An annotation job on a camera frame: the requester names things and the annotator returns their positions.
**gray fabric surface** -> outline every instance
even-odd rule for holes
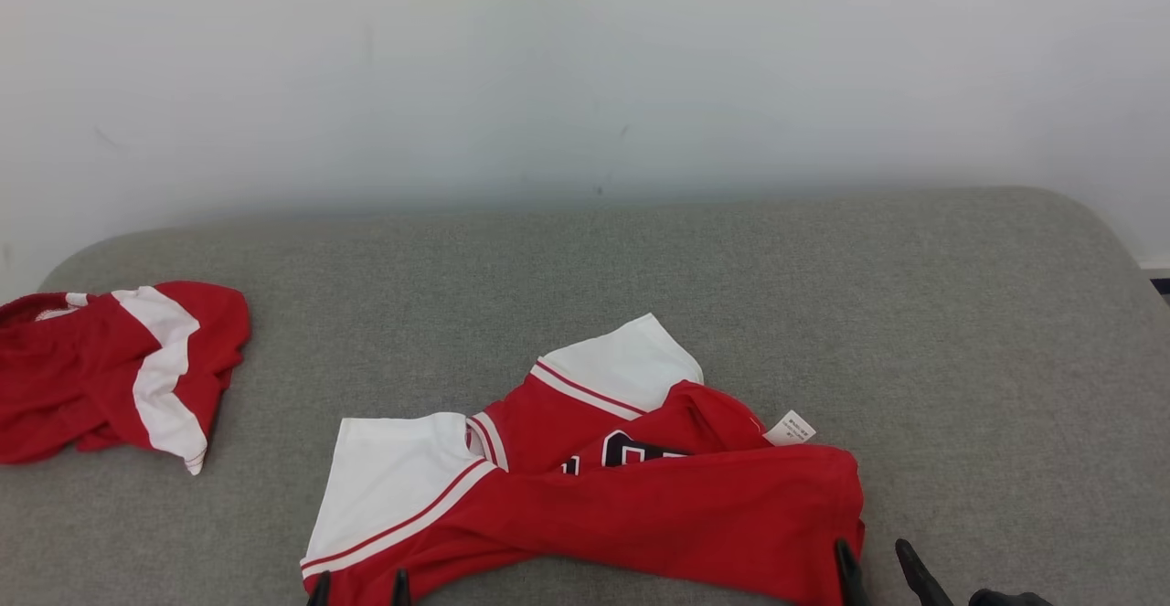
[[[179,278],[242,290],[254,324],[204,473],[135,449],[0,469],[0,602],[302,604],[343,415],[474,413],[645,311],[709,385],[856,455],[874,604],[915,602],[897,537],[956,602],[1168,593],[1170,309],[1057,194],[184,228],[96,245],[44,289]],[[770,601],[548,558],[425,602]]]

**red and white garment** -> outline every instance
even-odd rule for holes
[[[199,474],[220,395],[248,339],[242,294],[164,282],[103,296],[36,294],[0,308],[0,463],[67,445],[171,453]]]
[[[330,604],[381,605],[398,567],[420,598],[555,553],[839,604],[832,544],[860,553],[863,537],[853,457],[773,447],[748,407],[691,376],[647,316],[543,357],[487,418],[343,421],[305,588],[329,571]]]

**white stripe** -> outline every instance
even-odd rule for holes
[[[476,419],[476,421],[479,421],[480,423],[483,425],[483,429],[488,432],[488,439],[491,440],[490,450],[495,452],[496,464],[501,469],[503,469],[504,471],[507,471],[508,470],[508,452],[504,450],[504,442],[503,442],[503,440],[500,439],[500,431],[496,429],[496,425],[491,421],[491,415],[488,415],[487,412],[481,412],[481,413],[479,413],[476,415],[473,415],[472,419]]]
[[[328,563],[321,563],[311,567],[303,569],[301,570],[301,576],[309,578],[325,571],[336,572],[338,570],[344,570],[345,567],[356,565],[376,553],[380,553],[394,546],[410,536],[421,532],[424,529],[439,521],[439,517],[442,517],[448,510],[454,508],[455,504],[459,503],[459,500],[463,498],[463,495],[475,487],[476,482],[480,482],[481,477],[487,476],[496,467],[490,462],[481,462],[476,468],[468,471],[467,475],[463,476],[463,480],[456,483],[455,487],[447,493],[447,496],[442,497],[442,501],[435,503],[431,510],[427,510],[426,515],[422,515],[410,524],[387,536],[371,542],[360,549],[355,549],[355,551],[346,553],[345,556],[333,558]],[[312,563],[312,559],[305,558],[304,560],[301,560],[302,565],[308,563]]]
[[[537,378],[537,380],[543,381],[545,385],[551,386],[552,388],[567,395],[569,398],[574,398],[581,402],[592,405],[593,407],[598,407],[598,409],[604,409],[610,414],[619,415],[621,419],[626,419],[626,421],[633,421],[634,419],[638,419],[641,415],[633,409],[628,409],[627,407],[612,404],[607,400],[601,400],[593,394],[583,392],[578,390],[576,386],[572,386],[569,383],[562,380],[560,378],[557,378],[552,373],[549,373],[548,370],[544,370],[541,366],[534,366],[531,373],[534,377]]]
[[[113,290],[112,296],[161,346],[143,359],[131,388],[150,445],[178,455],[197,475],[204,467],[207,438],[195,415],[174,394],[174,387],[190,367],[187,340],[199,330],[199,319],[151,287]]]

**white care label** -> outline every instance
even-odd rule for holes
[[[772,442],[772,445],[794,445],[804,443],[815,434],[817,431],[813,431],[807,421],[790,409],[772,431],[764,433],[764,439]]]

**white wall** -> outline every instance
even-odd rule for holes
[[[1025,184],[1170,263],[1170,0],[0,0],[0,301],[304,205]]]

